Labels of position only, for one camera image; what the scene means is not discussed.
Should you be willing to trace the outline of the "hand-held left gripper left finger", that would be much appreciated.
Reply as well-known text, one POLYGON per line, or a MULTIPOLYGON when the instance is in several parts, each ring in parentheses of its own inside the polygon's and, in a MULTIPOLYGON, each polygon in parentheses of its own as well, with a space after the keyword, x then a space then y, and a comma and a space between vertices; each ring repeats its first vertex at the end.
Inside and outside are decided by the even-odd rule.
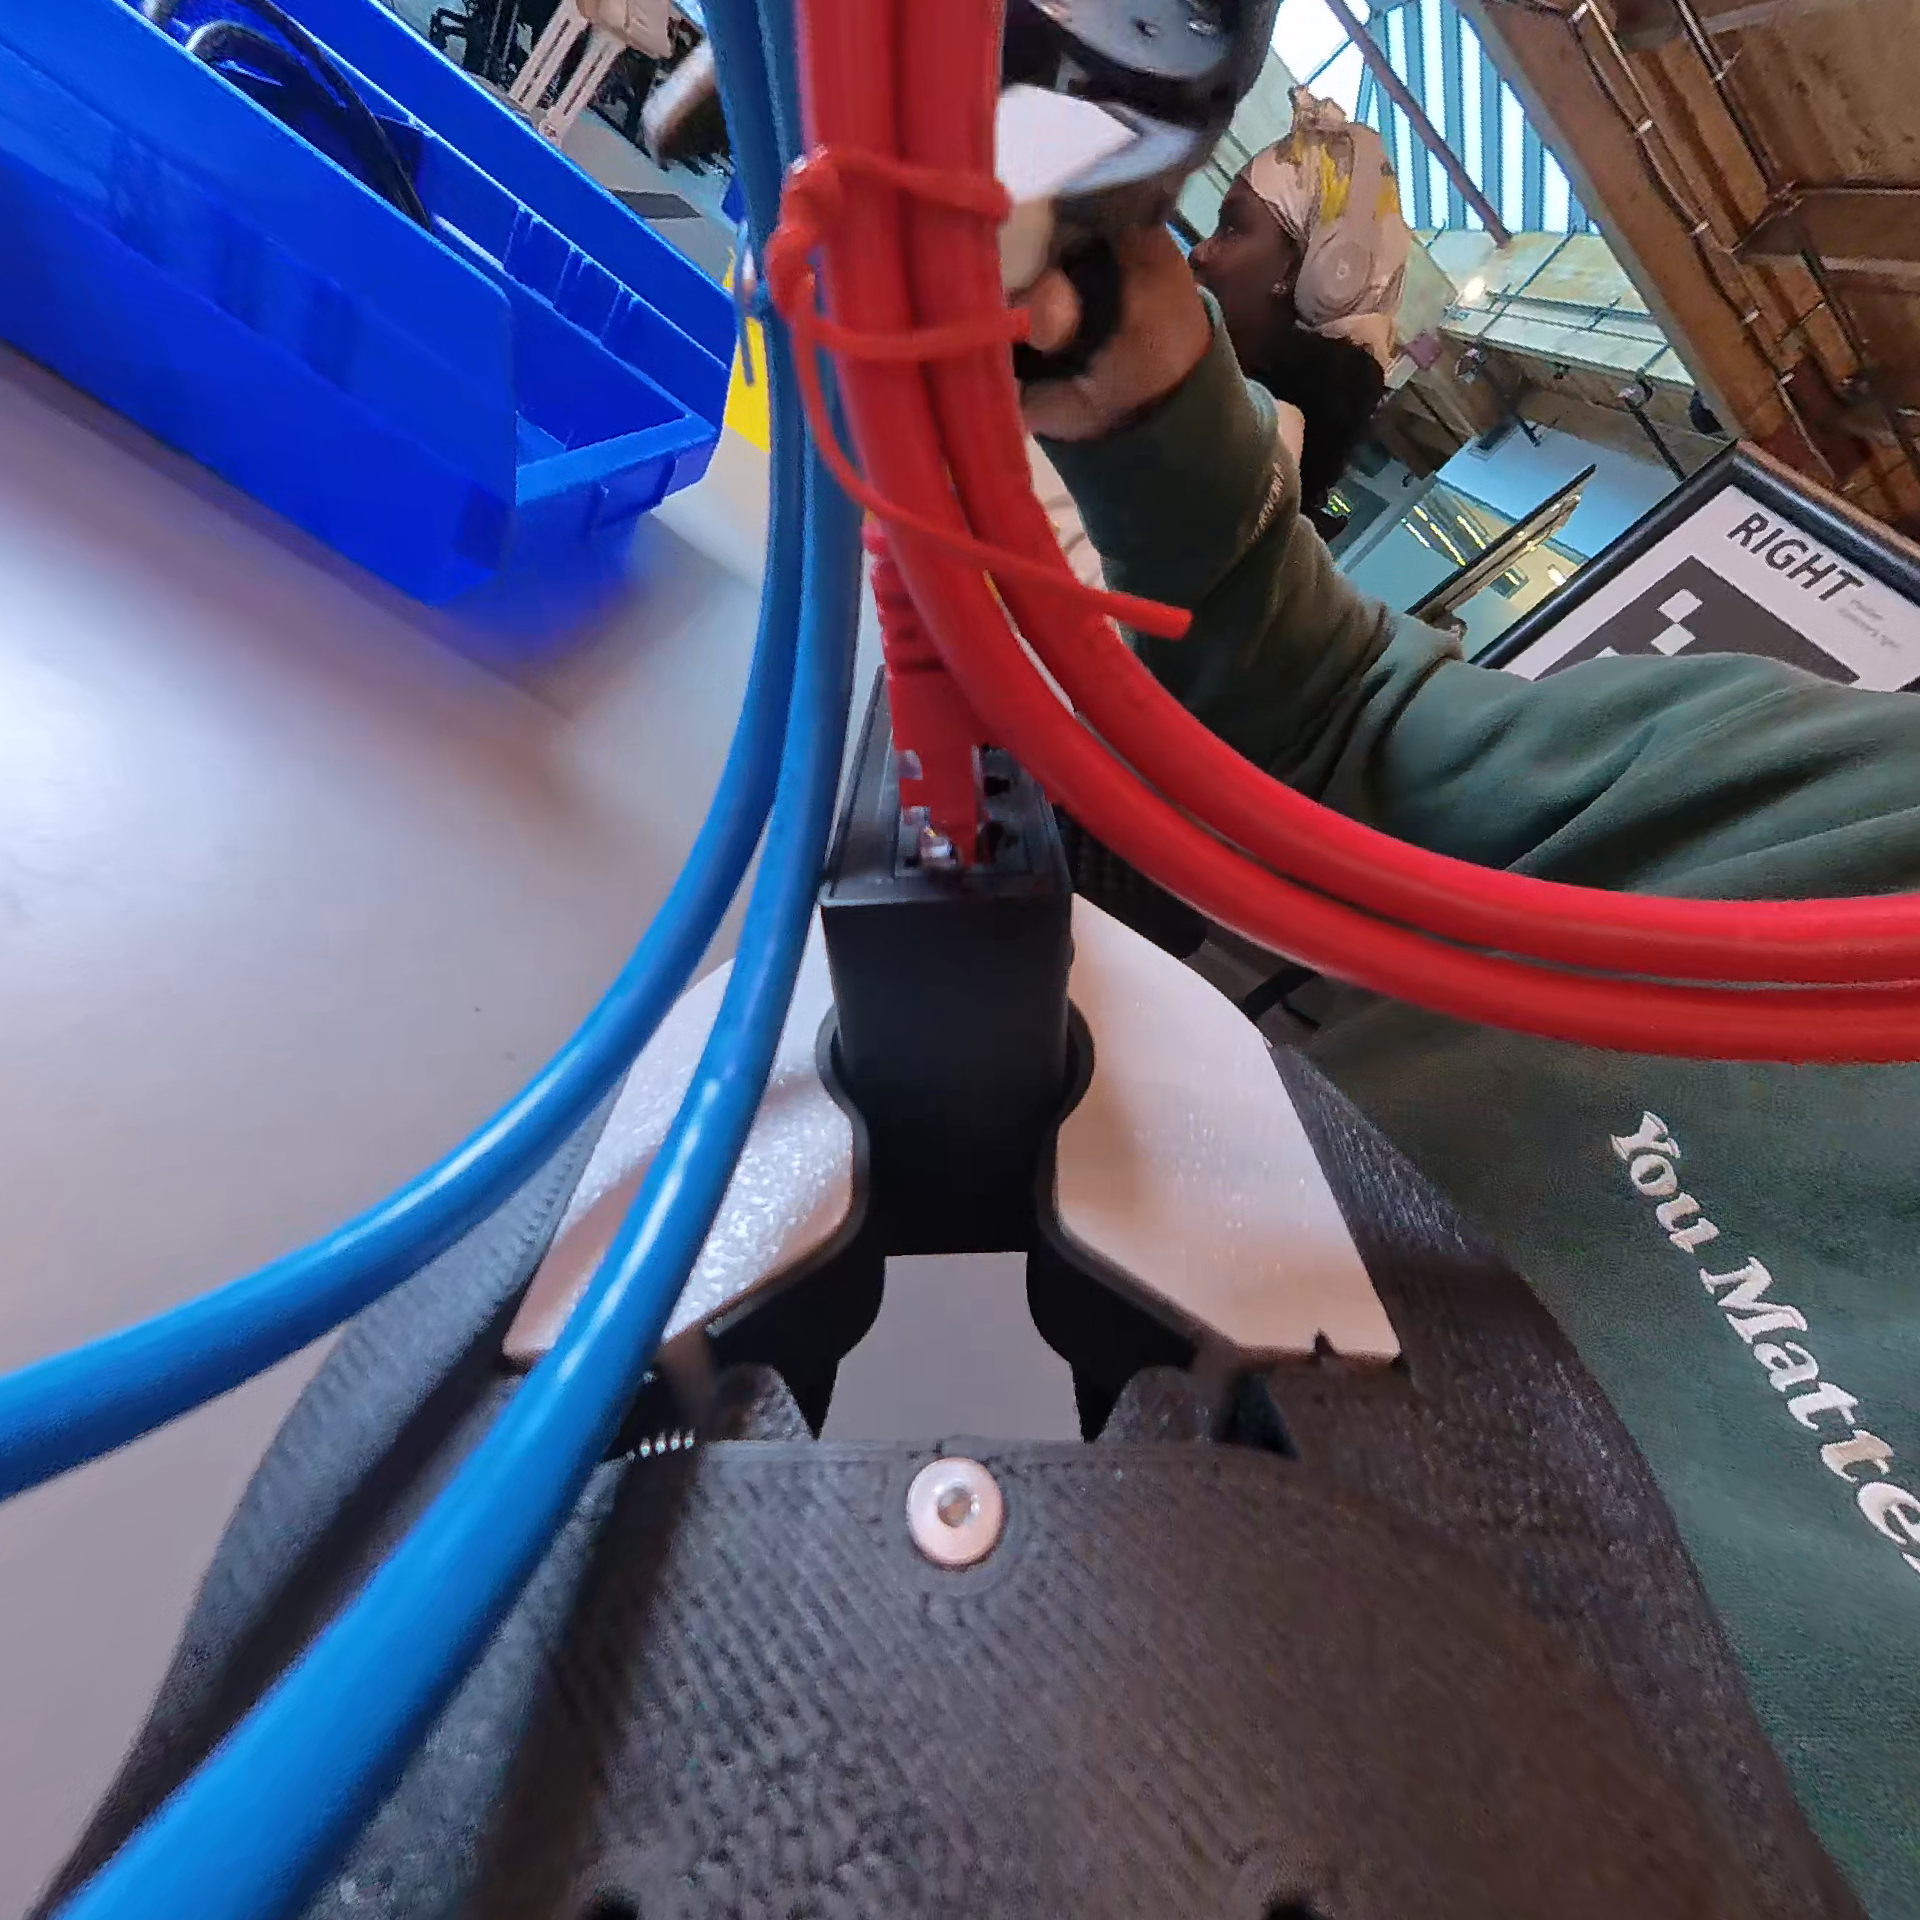
MULTIPOLYGON (((501 1359, 527 1374, 557 1343, 655 1161, 730 985, 724 962, 663 1018, 628 1070, 561 1226, 502 1335, 501 1359)), ((753 1365, 714 1359, 705 1331, 827 1249, 853 1218, 854 1130, 819 1069, 831 1013, 825 960, 805 960, 775 1063, 727 1194, 663 1334, 670 1400, 683 1433, 753 1433, 753 1365)))

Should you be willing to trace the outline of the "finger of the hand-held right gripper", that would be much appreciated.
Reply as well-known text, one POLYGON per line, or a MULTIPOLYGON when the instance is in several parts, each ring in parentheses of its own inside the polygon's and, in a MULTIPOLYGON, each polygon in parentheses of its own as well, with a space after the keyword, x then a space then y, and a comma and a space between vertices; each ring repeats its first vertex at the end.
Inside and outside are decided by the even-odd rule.
POLYGON ((639 144, 653 162, 719 162, 724 110, 714 48, 692 48, 647 94, 639 144))

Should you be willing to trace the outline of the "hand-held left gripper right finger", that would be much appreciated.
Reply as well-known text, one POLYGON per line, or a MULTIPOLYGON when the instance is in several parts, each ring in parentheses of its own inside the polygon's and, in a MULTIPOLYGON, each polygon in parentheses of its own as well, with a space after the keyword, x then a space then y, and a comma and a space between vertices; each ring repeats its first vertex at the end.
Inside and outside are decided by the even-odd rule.
POLYGON ((1031 1315, 1085 1439, 1146 1373, 1235 1391, 1402 1362, 1274 1050, 1182 960, 1071 901, 1075 1079, 1037 1182, 1031 1315))

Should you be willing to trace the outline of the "black network switch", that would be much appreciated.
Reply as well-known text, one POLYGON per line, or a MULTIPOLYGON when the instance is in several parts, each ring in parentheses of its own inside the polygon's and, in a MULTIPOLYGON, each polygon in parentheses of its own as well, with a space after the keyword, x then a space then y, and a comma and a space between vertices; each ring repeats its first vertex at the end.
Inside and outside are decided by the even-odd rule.
POLYGON ((898 798, 883 673, 822 869, 831 1081, 866 1146, 886 1256, 1026 1256, 1089 1046, 1071 1037, 1071 887, 1052 806, 986 752, 988 861, 925 864, 898 798))

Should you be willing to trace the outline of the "blue plastic bin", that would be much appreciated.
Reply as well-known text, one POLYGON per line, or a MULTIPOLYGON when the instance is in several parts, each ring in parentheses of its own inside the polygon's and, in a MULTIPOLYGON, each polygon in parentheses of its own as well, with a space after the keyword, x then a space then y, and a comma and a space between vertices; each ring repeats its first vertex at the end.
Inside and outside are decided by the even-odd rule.
POLYGON ((385 6, 5 6, 5 344, 433 606, 583 603, 730 296, 385 6))

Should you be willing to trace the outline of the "person's right forearm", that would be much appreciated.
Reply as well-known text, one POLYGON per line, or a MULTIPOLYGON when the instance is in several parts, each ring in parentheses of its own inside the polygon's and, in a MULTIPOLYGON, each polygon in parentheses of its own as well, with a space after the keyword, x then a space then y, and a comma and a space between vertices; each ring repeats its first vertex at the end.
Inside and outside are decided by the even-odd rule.
MULTIPOLYGON (((1219 309, 1143 422, 1039 441, 1156 681, 1251 765, 1444 857, 1695 898, 1915 890, 1915 701, 1628 659, 1527 685, 1302 519, 1219 309)), ((1315 1066, 1533 1287, 1650 1465, 1766 1741, 1869 1915, 1915 1915, 1915 1066, 1586 1053, 1358 998, 1315 1066)))

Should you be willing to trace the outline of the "person's right hand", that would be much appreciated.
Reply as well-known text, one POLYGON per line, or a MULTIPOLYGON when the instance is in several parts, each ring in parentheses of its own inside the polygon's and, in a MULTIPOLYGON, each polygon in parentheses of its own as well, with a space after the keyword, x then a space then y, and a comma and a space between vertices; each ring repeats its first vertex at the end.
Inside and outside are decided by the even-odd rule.
POLYGON ((1039 441, 1105 441, 1179 391, 1209 354, 1213 319, 1186 255, 1163 227, 1115 240, 1121 313, 1078 375, 1026 382, 1023 427, 1039 441))

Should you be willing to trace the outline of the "black framed marker sign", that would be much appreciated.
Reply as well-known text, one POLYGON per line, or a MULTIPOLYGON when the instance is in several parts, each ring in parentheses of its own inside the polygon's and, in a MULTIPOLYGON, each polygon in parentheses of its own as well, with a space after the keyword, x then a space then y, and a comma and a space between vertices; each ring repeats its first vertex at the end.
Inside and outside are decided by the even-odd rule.
POLYGON ((1482 666, 1540 681, 1607 657, 1757 657, 1918 689, 1918 547, 1737 443, 1524 614, 1482 666))

